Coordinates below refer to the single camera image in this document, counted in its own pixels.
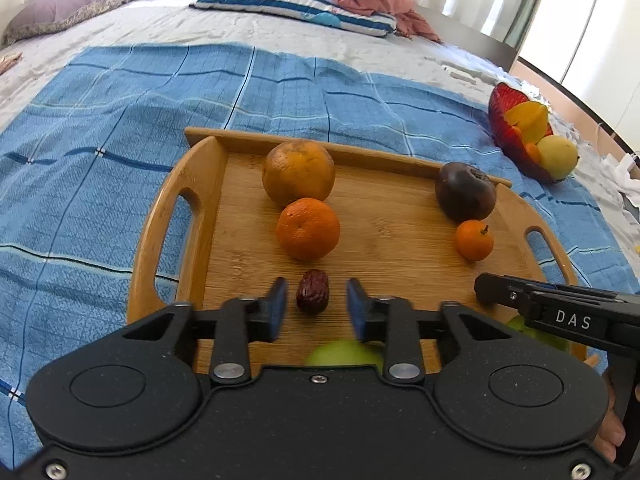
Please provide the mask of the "person right hand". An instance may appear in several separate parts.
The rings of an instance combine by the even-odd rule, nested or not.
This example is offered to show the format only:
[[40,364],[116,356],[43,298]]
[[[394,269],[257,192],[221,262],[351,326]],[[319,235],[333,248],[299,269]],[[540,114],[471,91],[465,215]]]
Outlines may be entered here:
[[626,437],[626,430],[614,412],[616,396],[608,370],[604,372],[602,378],[608,388],[608,410],[594,437],[593,445],[609,462],[613,463],[616,459],[617,449]]

